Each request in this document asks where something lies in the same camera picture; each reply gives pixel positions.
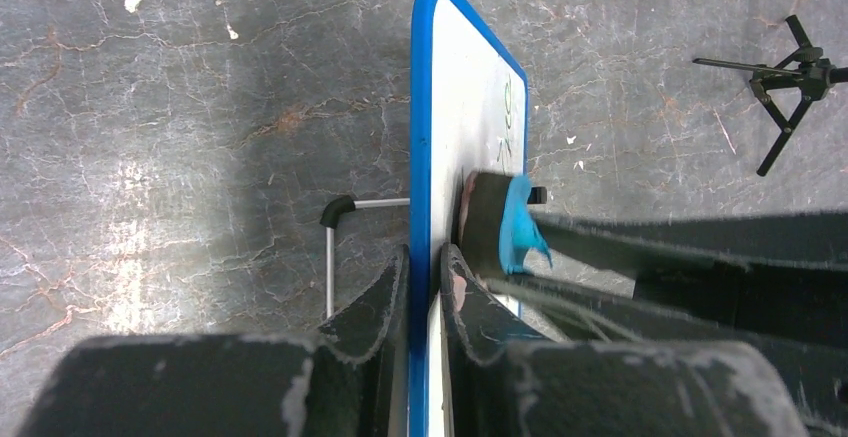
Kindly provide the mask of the blue framed whiteboard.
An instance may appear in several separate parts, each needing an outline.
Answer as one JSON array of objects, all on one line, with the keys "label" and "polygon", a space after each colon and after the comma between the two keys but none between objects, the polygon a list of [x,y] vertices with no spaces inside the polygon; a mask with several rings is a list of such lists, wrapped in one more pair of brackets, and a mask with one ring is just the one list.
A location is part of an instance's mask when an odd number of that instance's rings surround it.
[{"label": "blue framed whiteboard", "polygon": [[381,205],[409,210],[411,312],[405,436],[444,436],[446,344],[438,251],[456,229],[475,170],[527,165],[528,79],[468,0],[415,0],[411,18],[410,192]]}]

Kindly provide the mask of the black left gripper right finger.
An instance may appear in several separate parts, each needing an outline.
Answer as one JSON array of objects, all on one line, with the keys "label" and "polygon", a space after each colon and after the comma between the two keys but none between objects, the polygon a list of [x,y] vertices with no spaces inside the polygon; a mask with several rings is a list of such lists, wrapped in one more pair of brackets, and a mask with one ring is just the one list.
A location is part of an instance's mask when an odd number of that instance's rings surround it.
[{"label": "black left gripper right finger", "polygon": [[525,324],[440,251],[450,436],[804,436],[774,367],[733,341],[613,340],[576,308],[579,340]]}]

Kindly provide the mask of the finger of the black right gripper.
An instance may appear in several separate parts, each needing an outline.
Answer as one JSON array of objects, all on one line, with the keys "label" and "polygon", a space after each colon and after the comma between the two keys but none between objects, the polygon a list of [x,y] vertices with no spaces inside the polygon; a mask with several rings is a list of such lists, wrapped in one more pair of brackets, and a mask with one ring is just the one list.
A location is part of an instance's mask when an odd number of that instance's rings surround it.
[{"label": "finger of the black right gripper", "polygon": [[602,292],[573,282],[528,274],[488,277],[486,286],[536,307],[558,326],[588,320],[624,341],[730,340],[745,342],[776,369],[814,436],[845,436],[847,405],[837,397],[847,382],[847,351],[733,329],[684,312]]},{"label": "finger of the black right gripper", "polygon": [[719,264],[745,272],[757,267],[847,270],[845,212],[631,222],[553,213],[533,218],[551,249],[622,275]]}]

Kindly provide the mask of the black tripod stand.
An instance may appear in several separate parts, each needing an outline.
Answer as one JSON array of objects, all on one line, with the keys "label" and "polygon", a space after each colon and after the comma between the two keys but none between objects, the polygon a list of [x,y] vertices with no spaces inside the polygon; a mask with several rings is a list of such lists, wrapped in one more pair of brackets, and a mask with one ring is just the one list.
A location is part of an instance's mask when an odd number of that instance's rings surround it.
[{"label": "black tripod stand", "polygon": [[[785,18],[797,48],[775,66],[747,64],[708,58],[694,58],[697,65],[749,71],[751,92],[764,107],[780,135],[766,154],[756,174],[764,177],[771,170],[797,127],[813,103],[823,100],[830,89],[847,82],[847,69],[835,66],[824,56],[822,48],[811,43],[804,27],[796,15]],[[770,93],[774,90],[797,89],[800,100],[792,114],[786,117]]]}]

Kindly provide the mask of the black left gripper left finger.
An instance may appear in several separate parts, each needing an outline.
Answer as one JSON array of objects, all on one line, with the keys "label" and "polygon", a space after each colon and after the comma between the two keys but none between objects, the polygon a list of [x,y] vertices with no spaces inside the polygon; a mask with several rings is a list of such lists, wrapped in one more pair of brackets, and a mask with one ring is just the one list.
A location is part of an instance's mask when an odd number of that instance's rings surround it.
[{"label": "black left gripper left finger", "polygon": [[101,336],[60,361],[23,436],[403,436],[410,259],[399,246],[305,333]]}]

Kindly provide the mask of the blue whiteboard eraser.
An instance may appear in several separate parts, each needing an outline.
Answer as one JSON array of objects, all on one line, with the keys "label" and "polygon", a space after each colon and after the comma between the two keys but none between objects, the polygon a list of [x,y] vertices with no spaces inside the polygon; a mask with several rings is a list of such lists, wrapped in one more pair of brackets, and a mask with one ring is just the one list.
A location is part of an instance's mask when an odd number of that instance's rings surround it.
[{"label": "blue whiteboard eraser", "polygon": [[463,186],[459,208],[459,249],[479,278],[525,274],[525,259],[536,251],[552,260],[550,247],[528,206],[543,187],[525,174],[474,171]]}]

